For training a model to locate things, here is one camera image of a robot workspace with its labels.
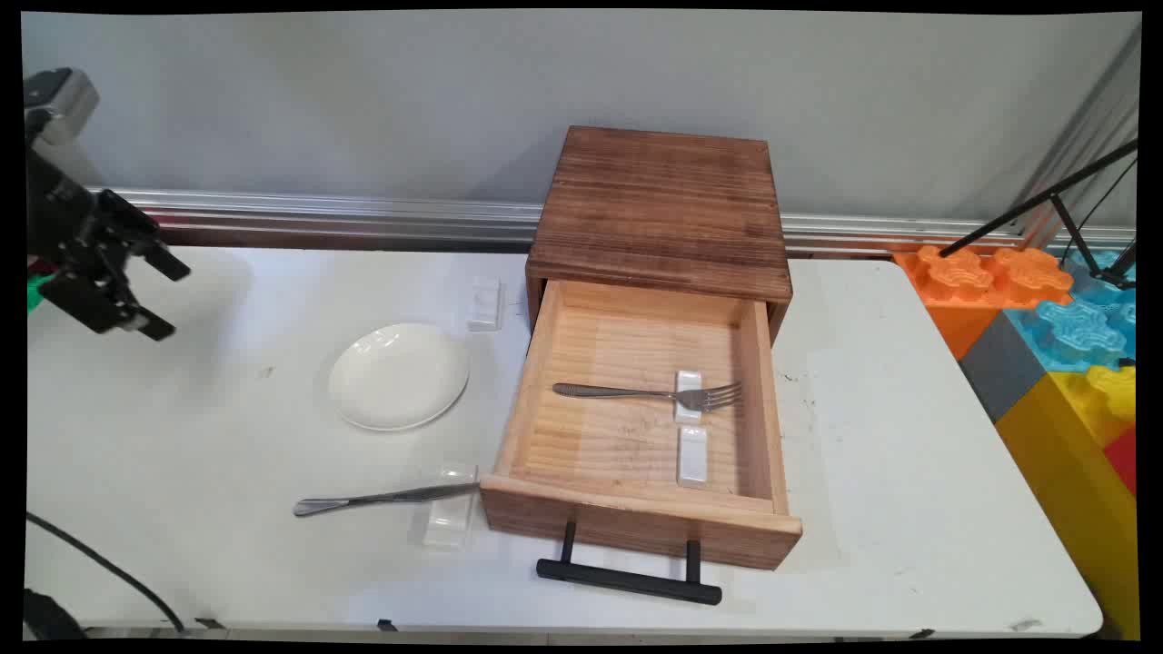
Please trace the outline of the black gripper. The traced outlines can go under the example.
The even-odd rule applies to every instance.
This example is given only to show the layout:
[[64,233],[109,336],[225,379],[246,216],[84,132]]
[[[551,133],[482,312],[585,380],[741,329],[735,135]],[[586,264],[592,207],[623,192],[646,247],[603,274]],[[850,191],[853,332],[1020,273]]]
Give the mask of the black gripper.
[[42,282],[41,297],[98,334],[117,328],[154,341],[174,335],[173,324],[137,301],[124,273],[136,256],[171,280],[188,276],[159,223],[109,189],[92,194],[33,145],[24,152],[28,266],[44,273],[76,265],[76,272],[63,268]]

